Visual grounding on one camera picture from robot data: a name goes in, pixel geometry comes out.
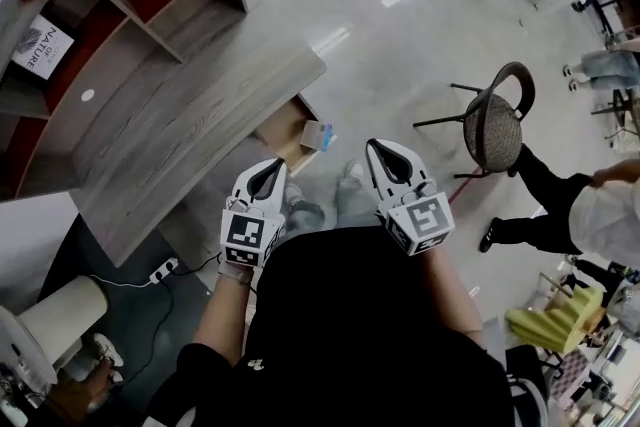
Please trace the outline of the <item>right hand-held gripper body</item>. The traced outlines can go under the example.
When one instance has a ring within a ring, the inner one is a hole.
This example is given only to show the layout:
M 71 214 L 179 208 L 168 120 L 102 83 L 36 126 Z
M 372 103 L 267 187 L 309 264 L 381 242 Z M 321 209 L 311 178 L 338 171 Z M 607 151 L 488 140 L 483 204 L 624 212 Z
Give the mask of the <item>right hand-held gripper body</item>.
M 382 200 L 377 214 L 387 232 L 409 256 L 442 244 L 455 229 L 447 195 L 437 190 L 433 180 Z

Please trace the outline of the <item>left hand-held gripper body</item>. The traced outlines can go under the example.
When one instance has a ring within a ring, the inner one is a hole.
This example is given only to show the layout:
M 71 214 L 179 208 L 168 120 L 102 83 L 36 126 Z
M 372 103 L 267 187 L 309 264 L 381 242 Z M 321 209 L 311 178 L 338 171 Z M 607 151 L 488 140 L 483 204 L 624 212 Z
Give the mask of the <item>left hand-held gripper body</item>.
M 268 212 L 229 197 L 221 222 L 221 251 L 225 261 L 262 268 L 280 238 L 284 223 L 282 213 Z

